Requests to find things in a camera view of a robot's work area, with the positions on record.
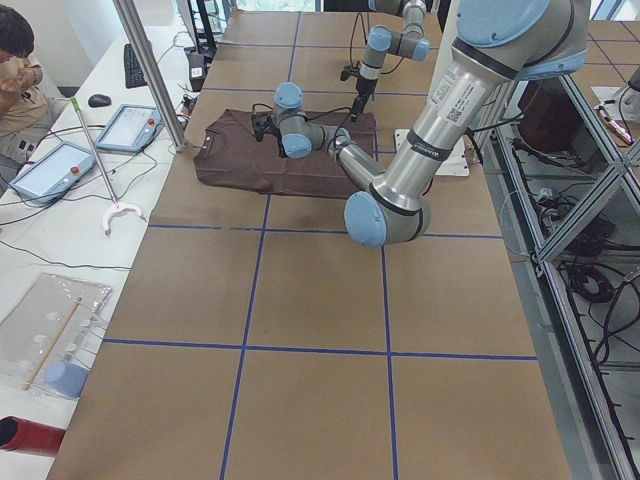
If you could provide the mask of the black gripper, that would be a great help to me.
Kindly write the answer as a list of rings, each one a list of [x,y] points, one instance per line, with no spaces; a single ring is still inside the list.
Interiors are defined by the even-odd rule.
[[[286,152],[286,148],[285,145],[283,143],[283,137],[281,132],[278,132],[276,134],[276,139],[277,139],[277,144],[278,144],[278,149],[279,149],[279,156],[281,158],[288,158],[288,154]]]
[[[355,122],[364,112],[366,103],[375,92],[376,80],[359,76],[356,82],[357,97],[354,99],[350,109],[350,121]]]

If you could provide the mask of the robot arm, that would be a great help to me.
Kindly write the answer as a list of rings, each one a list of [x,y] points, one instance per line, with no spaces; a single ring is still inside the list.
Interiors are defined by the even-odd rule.
[[[424,20],[433,11],[433,5],[433,1],[423,0],[368,2],[371,11],[401,17],[404,22],[401,32],[392,31],[384,25],[374,25],[366,33],[363,13],[356,14],[349,46],[349,64],[340,74],[341,81],[351,77],[357,79],[357,95],[350,109],[352,122],[364,112],[381,75],[392,73],[405,58],[425,60],[430,42],[424,36]],[[365,52],[362,59],[354,63],[352,45],[358,23],[362,27]]]
[[[452,60],[388,167],[366,154],[346,129],[312,123],[303,93],[278,86],[268,121],[280,153],[300,159],[324,150],[358,186],[344,221],[359,244],[408,242],[430,221],[430,182],[495,89],[509,81],[553,78],[586,59],[587,1],[462,1]]]

